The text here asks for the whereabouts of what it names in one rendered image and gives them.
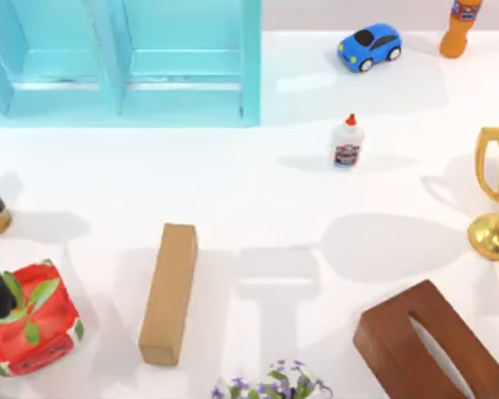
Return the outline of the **purple flower plant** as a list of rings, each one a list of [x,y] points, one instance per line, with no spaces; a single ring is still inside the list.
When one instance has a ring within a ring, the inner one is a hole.
[[[220,378],[210,391],[210,399],[333,399],[333,390],[304,362],[279,359],[269,365],[260,382],[243,375]]]

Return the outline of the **brown wooden tissue box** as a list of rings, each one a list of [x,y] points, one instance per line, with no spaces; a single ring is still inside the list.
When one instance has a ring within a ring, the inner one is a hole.
[[[476,399],[499,399],[499,364],[429,280],[362,313],[354,346],[391,399],[466,399],[410,321],[439,343]]]

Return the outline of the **white tissue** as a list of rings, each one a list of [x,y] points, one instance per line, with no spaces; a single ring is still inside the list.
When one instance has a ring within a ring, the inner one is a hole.
[[[450,379],[466,399],[476,399],[463,375],[434,336],[413,316],[409,316],[408,320],[423,346],[433,358],[434,362],[442,369],[445,376]]]

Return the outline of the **red pot with green plant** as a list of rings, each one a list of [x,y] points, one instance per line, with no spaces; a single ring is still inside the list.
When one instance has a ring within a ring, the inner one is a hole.
[[[24,376],[66,356],[84,326],[54,263],[44,259],[2,280],[17,306],[0,318],[0,376]]]

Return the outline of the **white glue bottle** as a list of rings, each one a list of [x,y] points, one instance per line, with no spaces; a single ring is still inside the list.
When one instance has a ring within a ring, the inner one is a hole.
[[[331,132],[332,165],[335,168],[350,168],[358,163],[363,147],[364,130],[358,125],[354,113],[336,125]]]

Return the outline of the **light blue rack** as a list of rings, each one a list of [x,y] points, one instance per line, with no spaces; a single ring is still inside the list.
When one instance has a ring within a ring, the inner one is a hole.
[[[262,0],[0,0],[0,126],[255,126]]]

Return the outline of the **orange bottle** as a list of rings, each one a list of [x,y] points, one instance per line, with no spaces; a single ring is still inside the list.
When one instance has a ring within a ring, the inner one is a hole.
[[[467,47],[467,34],[475,25],[483,0],[453,0],[448,28],[439,52],[447,58],[459,58]]]

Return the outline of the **brown wooden block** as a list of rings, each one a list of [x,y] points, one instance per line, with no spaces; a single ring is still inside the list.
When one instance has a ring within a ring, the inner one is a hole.
[[[144,362],[178,364],[197,260],[195,226],[165,224],[138,346]]]

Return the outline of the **blue toy car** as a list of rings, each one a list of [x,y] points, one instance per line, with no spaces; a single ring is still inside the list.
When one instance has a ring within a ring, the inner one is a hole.
[[[337,48],[338,59],[350,70],[365,73],[380,62],[393,62],[402,54],[403,40],[387,23],[376,23],[345,37]]]

